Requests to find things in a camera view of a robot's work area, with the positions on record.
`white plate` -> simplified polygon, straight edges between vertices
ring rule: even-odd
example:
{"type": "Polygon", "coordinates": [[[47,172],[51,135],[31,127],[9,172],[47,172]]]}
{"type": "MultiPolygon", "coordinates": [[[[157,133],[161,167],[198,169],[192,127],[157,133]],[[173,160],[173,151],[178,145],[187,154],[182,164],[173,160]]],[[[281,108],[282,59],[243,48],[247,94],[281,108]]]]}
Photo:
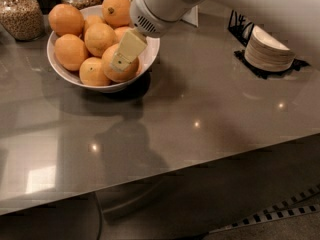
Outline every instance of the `white plate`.
{"type": "MultiPolygon", "coordinates": [[[[84,18],[86,18],[88,15],[94,14],[94,15],[100,15],[102,16],[102,9],[101,5],[92,6],[85,8],[81,10],[82,15],[84,18]]],[[[94,91],[99,91],[103,93],[112,93],[112,92],[118,92],[126,88],[128,85],[135,82],[144,72],[148,70],[148,68],[152,65],[154,62],[160,47],[160,39],[159,38],[150,38],[147,37],[148,46],[147,48],[140,54],[139,59],[142,64],[142,70],[141,73],[136,76],[135,78],[119,84],[113,84],[109,86],[88,86],[81,83],[80,78],[66,70],[56,59],[56,56],[54,54],[54,44],[55,41],[58,39],[58,36],[52,31],[52,33],[49,36],[49,40],[47,43],[47,56],[48,60],[53,67],[53,69],[58,73],[59,76],[61,76],[63,79],[68,81],[69,83],[72,83],[74,85],[77,85],[79,87],[87,88],[94,91]]]]}

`seeds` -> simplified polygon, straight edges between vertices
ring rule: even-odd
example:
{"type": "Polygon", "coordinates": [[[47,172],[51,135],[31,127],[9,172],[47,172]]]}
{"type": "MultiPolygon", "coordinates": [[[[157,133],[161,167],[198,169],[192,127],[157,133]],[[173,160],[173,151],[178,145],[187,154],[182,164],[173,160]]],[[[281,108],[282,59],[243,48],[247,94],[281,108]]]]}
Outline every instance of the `seeds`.
{"type": "Polygon", "coordinates": [[[33,40],[44,33],[43,15],[35,0],[2,0],[0,23],[17,40],[33,40]]]}

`bowl of oranges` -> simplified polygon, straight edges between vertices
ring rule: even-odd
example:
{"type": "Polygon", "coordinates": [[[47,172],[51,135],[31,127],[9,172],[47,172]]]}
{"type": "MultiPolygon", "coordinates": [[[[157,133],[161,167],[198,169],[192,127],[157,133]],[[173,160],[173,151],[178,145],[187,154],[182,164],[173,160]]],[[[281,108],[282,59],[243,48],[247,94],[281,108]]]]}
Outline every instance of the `bowl of oranges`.
{"type": "Polygon", "coordinates": [[[71,84],[103,93],[125,89],[153,64],[158,38],[147,37],[147,48],[124,72],[110,62],[125,31],[130,29],[130,1],[103,0],[101,5],[78,10],[58,4],[49,13],[52,32],[47,56],[56,73],[71,84]]]}

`black holder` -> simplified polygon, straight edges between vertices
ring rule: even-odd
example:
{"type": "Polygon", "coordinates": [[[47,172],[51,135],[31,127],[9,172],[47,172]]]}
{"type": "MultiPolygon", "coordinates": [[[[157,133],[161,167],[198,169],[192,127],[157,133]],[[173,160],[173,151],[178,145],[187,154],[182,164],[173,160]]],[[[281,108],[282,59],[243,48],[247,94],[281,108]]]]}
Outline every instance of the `black holder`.
{"type": "MultiPolygon", "coordinates": [[[[252,22],[246,22],[245,16],[239,14],[236,11],[231,12],[231,16],[229,19],[228,30],[229,32],[237,38],[237,40],[244,46],[247,47],[248,42],[250,40],[252,30],[254,28],[254,24],[252,22]]],[[[279,72],[271,72],[266,71],[260,68],[256,68],[252,66],[244,57],[244,50],[235,51],[234,55],[247,67],[249,68],[257,77],[267,79],[270,75],[282,76],[292,70],[300,71],[302,67],[309,66],[309,63],[303,60],[294,59],[290,68],[279,71],[279,72]]]]}

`vent grille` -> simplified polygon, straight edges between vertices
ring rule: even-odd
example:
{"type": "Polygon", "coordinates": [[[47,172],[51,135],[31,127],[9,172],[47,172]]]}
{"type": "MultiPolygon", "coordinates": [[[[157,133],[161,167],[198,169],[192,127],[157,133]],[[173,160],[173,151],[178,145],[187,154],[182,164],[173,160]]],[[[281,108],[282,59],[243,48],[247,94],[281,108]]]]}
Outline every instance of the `vent grille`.
{"type": "Polygon", "coordinates": [[[138,23],[148,32],[156,32],[155,26],[143,16],[138,16],[138,23]]]}

